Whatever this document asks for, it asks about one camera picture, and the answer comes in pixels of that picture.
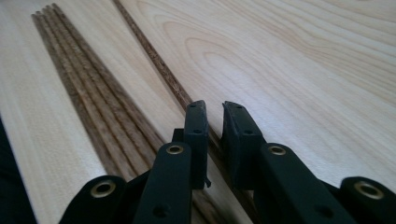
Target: thin wooden stick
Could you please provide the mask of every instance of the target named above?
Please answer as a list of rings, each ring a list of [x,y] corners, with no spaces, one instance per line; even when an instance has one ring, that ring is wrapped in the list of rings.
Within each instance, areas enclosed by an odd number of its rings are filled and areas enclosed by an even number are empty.
[[[61,9],[43,11],[33,15],[36,27],[106,170],[127,180],[142,174],[163,140]],[[191,211],[193,223],[225,223],[204,191],[193,193]]]
[[[158,72],[165,80],[168,88],[177,98],[180,106],[186,109],[187,105],[192,102],[191,97],[187,94],[184,90],[182,85],[177,81],[177,78],[166,65],[165,61],[162,59],[160,54],[157,50],[152,47],[149,40],[146,38],[144,33],[141,31],[139,26],[136,24],[132,16],[128,13],[126,8],[122,5],[120,0],[113,0],[114,4],[116,5],[117,9],[119,10],[121,16],[125,19],[127,25],[130,27],[134,36],[138,40],[138,42],[142,45],[143,49],[150,57],[151,61],[157,68]],[[226,168],[226,155],[227,153],[224,152],[220,146],[219,137],[217,136],[216,132],[213,130],[212,127],[209,126],[209,150],[208,153],[212,158],[213,162],[218,167],[221,176],[224,178],[225,182],[233,192],[233,195],[238,200],[238,202],[242,205],[247,215],[253,221],[253,223],[260,223],[259,217],[257,216],[253,200],[247,191],[237,190],[233,187],[231,178],[227,172]]]

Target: dark wood strip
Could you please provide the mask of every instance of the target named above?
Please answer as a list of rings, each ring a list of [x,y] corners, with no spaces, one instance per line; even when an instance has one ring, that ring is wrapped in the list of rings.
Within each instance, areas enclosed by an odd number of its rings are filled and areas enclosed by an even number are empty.
[[[116,97],[108,89],[106,83],[99,77],[95,69],[92,68],[91,63],[81,51],[73,37],[69,34],[68,30],[55,15],[54,11],[45,10],[45,13],[46,12],[49,13],[51,19],[58,25],[67,44],[70,49],[73,50],[76,56],[75,65],[78,67],[78,70],[81,71],[79,75],[93,100],[100,105],[99,107],[102,111],[102,115],[118,140],[123,154],[128,158],[137,175],[144,173],[149,169],[149,164],[153,162],[154,155],[151,153],[149,157],[145,158],[142,157],[143,153],[139,153],[139,150],[142,150],[142,147],[139,148],[139,145],[142,145],[142,134],[140,132],[131,132],[130,126],[134,127],[134,123],[121,108]]]
[[[186,108],[186,106],[192,102],[191,97],[187,94],[184,90],[182,85],[177,81],[177,78],[166,65],[165,61],[162,59],[160,54],[157,50],[152,47],[149,43],[149,40],[146,38],[144,33],[138,27],[132,16],[128,13],[126,8],[122,5],[120,0],[113,0],[114,4],[116,5],[117,9],[119,10],[121,16],[125,19],[127,25],[130,27],[134,36],[137,38],[139,43],[142,45],[143,49],[146,51],[147,55],[150,57],[151,61],[157,68],[158,72],[161,74],[163,80],[167,84],[168,88],[177,98],[180,106],[182,108]],[[245,191],[237,190],[233,187],[231,178],[226,169],[226,153],[222,150],[219,137],[216,132],[213,130],[212,127],[209,126],[209,150],[208,153],[212,158],[213,162],[218,167],[221,176],[224,178],[225,182],[227,183],[228,187],[233,192],[235,198],[240,202],[244,210],[246,211],[247,215],[253,221],[253,223],[260,223],[259,217],[257,216],[254,202],[249,194]]]
[[[114,92],[114,94],[120,100],[123,108],[126,110],[128,115],[132,118],[133,122],[136,124],[137,128],[140,132],[147,138],[147,142],[151,145],[152,148],[156,150],[163,144],[163,140],[161,137],[152,130],[152,125],[149,124],[148,120],[143,116],[140,110],[136,107],[136,105],[131,101],[128,94],[125,92],[123,87],[115,81],[114,77],[108,71],[108,69],[101,62],[99,57],[95,54],[95,52],[91,49],[79,31],[73,26],[69,19],[64,15],[62,10],[56,5],[52,5],[55,12],[58,14],[64,25],[73,34],[73,37],[76,39],[78,44],[81,46],[82,50],[88,55],[91,63],[97,69],[103,80],[109,86],[109,88]]]
[[[99,159],[104,163],[106,172],[110,175],[119,175],[120,174],[120,169],[117,167],[116,163],[112,160],[110,154],[106,150],[106,145],[103,142],[102,137],[100,136],[100,133],[96,129],[96,126],[94,125],[92,121],[92,117],[90,117],[87,109],[84,106],[84,103],[82,102],[78,91],[74,87],[72,81],[70,80],[69,76],[67,75],[57,53],[55,52],[55,49],[50,43],[50,37],[47,35],[43,25],[40,22],[40,12],[37,12],[37,15],[32,15],[33,21],[35,23],[35,27],[37,28],[38,32],[41,35],[41,38],[44,41],[44,44],[47,48],[47,51],[49,52],[49,56],[51,57],[53,63],[55,64],[55,68],[57,69],[59,76],[61,78],[62,83],[64,84],[64,87],[70,96],[73,105],[75,109],[77,110],[79,114],[79,118],[81,119],[81,122],[83,123],[84,127],[91,127],[89,129],[86,128],[86,131],[88,133],[88,136],[90,137],[90,140],[93,144],[93,147],[96,148],[96,152],[99,156]]]
[[[110,167],[106,167],[106,169],[115,173],[114,175],[123,176],[125,179],[140,175],[143,173],[141,162],[149,163],[146,165],[150,166],[155,158],[155,152],[159,148],[154,146],[161,146],[163,141],[153,131],[144,115],[134,105],[103,63],[100,62],[99,58],[62,11],[57,6],[53,6],[53,8],[47,7],[43,11],[44,15],[39,12],[34,15],[34,20],[38,21],[36,23],[37,29],[43,31],[44,42],[58,71],[60,71],[60,75],[64,75],[61,80],[66,80],[64,85],[68,89],[70,97],[79,99],[79,106],[82,109],[77,109],[77,112],[81,120],[91,121],[83,121],[87,133],[99,133],[96,138],[91,138],[91,140],[95,141],[96,144],[102,143],[100,147],[95,147],[95,149],[103,165],[113,165],[113,169],[109,169]],[[73,102],[75,106],[78,106],[77,100],[73,100]],[[114,124],[113,121],[120,123],[117,129],[111,127]],[[126,127],[129,125],[133,125],[134,128],[127,130],[127,128],[131,128]],[[136,156],[134,154],[134,156],[135,159],[140,156],[140,163],[132,163],[121,158],[122,156],[130,157],[131,155],[125,155],[125,145],[115,136],[117,134],[128,137],[137,146],[127,149],[139,152],[139,155]],[[147,154],[150,156],[151,161],[149,161],[150,158],[143,158],[144,156],[142,155]],[[201,202],[210,202],[206,195],[196,192],[193,195],[192,222],[207,223],[206,217],[213,217],[214,215],[203,214],[203,206],[207,206],[211,213],[217,213],[218,211],[213,204],[201,204]]]
[[[64,71],[70,78],[71,82],[73,83],[73,86],[76,88],[76,91],[84,104],[89,116],[94,120],[94,127],[96,130],[99,131],[99,134],[101,135],[103,139],[103,143],[105,144],[107,148],[107,152],[111,155],[113,161],[124,161],[128,162],[125,157],[119,153],[119,145],[117,141],[115,141],[113,135],[111,134],[111,131],[107,127],[107,124],[103,121],[102,115],[99,113],[98,109],[96,108],[96,105],[93,103],[91,96],[87,93],[85,90],[85,87],[82,85],[81,81],[79,78],[76,76],[77,71],[73,67],[73,65],[70,63],[68,57],[66,56],[64,49],[62,48],[61,40],[58,40],[56,35],[52,32],[50,28],[49,22],[45,19],[45,17],[41,13],[36,13],[38,20],[40,21],[41,27],[45,30],[49,42],[54,48],[54,51],[56,52],[59,61],[62,63]],[[118,170],[120,170],[122,176],[127,176],[127,177],[132,177],[134,176],[133,171],[131,169],[124,169],[123,167],[120,167],[117,164]]]

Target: clamp jaw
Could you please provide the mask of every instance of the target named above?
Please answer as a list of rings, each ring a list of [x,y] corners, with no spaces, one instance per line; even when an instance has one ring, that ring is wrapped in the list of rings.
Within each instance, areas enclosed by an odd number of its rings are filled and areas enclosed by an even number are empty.
[[[389,189],[364,177],[346,178],[340,189],[326,184],[290,148],[267,143],[243,106],[223,106],[229,174],[236,189],[254,190],[262,223],[396,223],[396,195]],[[197,101],[150,171],[128,183],[113,175],[91,180],[60,223],[190,223],[191,190],[210,187],[207,148],[205,102]]]

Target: wooden surface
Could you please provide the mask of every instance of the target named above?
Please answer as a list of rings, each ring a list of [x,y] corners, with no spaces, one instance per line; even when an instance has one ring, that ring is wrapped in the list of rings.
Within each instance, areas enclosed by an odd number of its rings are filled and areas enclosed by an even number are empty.
[[[52,2],[0,2],[1,117],[40,223],[105,173],[30,16]],[[55,2],[170,140],[182,110],[113,3]],[[221,103],[235,101],[318,178],[362,175],[396,191],[394,1],[121,2],[218,134]],[[211,197],[245,220],[209,170]]]
[[[32,17],[106,172],[145,173],[165,142],[58,6]],[[192,193],[191,223],[226,219],[205,190]]]

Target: metal rivet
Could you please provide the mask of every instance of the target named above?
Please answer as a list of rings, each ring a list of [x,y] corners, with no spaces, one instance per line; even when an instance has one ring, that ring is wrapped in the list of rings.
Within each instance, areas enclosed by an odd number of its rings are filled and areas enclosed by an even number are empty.
[[[365,181],[355,183],[354,187],[360,194],[368,198],[380,200],[384,197],[384,193],[380,189]]]
[[[183,152],[183,147],[180,146],[170,146],[166,149],[166,152],[172,155],[180,154]]]
[[[269,147],[272,154],[277,156],[283,156],[286,154],[286,150],[283,147]]]
[[[114,189],[116,189],[116,184],[112,180],[104,180],[91,189],[91,196],[93,198],[104,198],[111,194]]]

